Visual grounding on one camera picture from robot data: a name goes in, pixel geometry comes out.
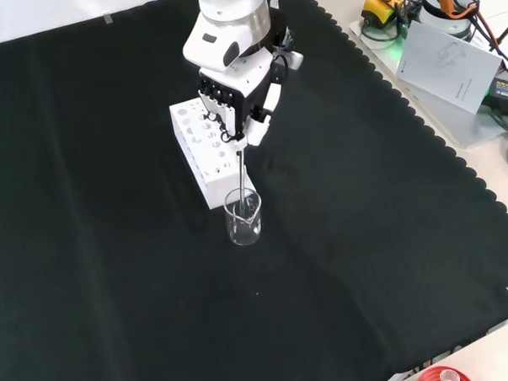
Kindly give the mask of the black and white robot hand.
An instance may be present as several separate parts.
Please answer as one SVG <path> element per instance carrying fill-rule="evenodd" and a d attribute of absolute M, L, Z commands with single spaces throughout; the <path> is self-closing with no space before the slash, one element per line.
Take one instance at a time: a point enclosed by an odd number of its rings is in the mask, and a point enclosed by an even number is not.
<path fill-rule="evenodd" d="M 200 69 L 198 95 L 207 116 L 219 124 L 221 140 L 235 153 L 260 145 L 289 70 L 285 56 L 265 48 L 239 57 L 222 72 Z"/>

